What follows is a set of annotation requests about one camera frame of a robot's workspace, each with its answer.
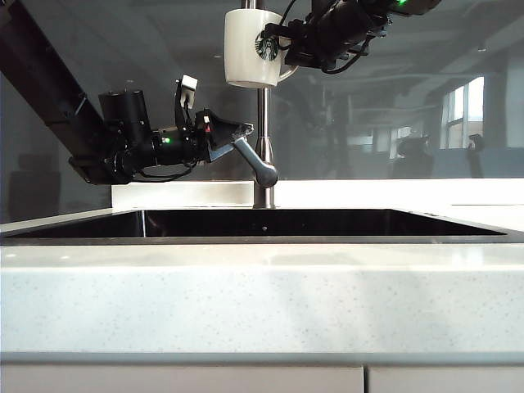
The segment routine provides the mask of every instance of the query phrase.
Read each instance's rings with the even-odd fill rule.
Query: white countertop
[[[524,244],[3,247],[2,356],[522,364],[523,299]]]

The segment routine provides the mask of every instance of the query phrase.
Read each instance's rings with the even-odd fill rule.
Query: window
[[[468,147],[469,137],[484,134],[484,78],[457,88],[444,97],[441,149]]]

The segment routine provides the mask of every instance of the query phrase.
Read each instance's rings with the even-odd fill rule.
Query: cable
[[[286,21],[286,18],[287,18],[287,14],[289,14],[289,11],[292,9],[293,7],[293,4],[295,4],[296,0],[291,0],[291,2],[289,3],[289,6],[287,6],[285,12],[284,12],[284,16],[282,17],[282,19],[280,20],[280,25],[284,25],[284,22]]]
[[[346,71],[347,69],[349,69],[354,63],[356,63],[360,57],[362,57],[362,55],[366,52],[366,50],[368,49],[368,46],[369,46],[369,43],[371,42],[372,39],[374,39],[375,37],[372,36],[372,35],[369,35],[368,37],[366,37],[366,40],[364,41],[364,43],[362,44],[362,48],[360,49],[360,52],[357,53],[356,55],[354,55],[351,60],[349,60],[347,63],[345,63],[341,68],[338,68],[336,70],[325,70],[324,68],[322,68],[322,72],[324,74],[328,74],[328,75],[335,75],[335,74],[340,74],[341,72],[344,72]]]
[[[155,178],[155,179],[161,179],[161,180],[151,181],[151,180],[136,180],[135,179],[135,180],[133,180],[133,182],[134,183],[168,183],[168,182],[172,182],[173,180],[177,180],[179,178],[182,178],[183,176],[189,175],[193,171],[193,168],[195,166],[196,165],[188,167],[187,170],[183,171],[180,174],[167,174],[167,175],[163,175],[163,176],[155,176],[154,174],[146,174],[143,170],[139,170],[138,174],[140,174],[143,178]]]

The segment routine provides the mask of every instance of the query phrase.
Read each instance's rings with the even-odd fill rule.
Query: glass wall
[[[151,124],[172,124],[174,81],[188,74],[199,79],[196,109],[256,123],[256,92],[224,82],[224,15],[240,1],[25,3],[96,105],[99,93],[132,80],[145,92]],[[266,1],[279,13],[286,5]],[[309,7],[310,1],[296,2],[290,18],[303,19]],[[281,178],[522,177],[524,2],[444,0],[425,16],[392,19],[388,36],[373,40],[370,56],[345,73],[300,69],[272,91]],[[50,132],[12,87],[4,82],[2,90],[3,188],[23,154],[43,149],[49,171],[59,168],[67,177],[61,201],[68,200],[65,184],[81,190],[69,207],[59,205],[60,212],[106,205],[107,190],[77,182]],[[45,142],[35,142],[36,129]],[[247,164],[232,152],[186,179],[250,178]],[[50,183],[42,180],[43,187]]]

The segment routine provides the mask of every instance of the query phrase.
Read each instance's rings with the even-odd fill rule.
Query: cabinet door
[[[362,368],[4,365],[2,393],[364,393]]]
[[[370,368],[369,393],[522,393],[524,368]]]

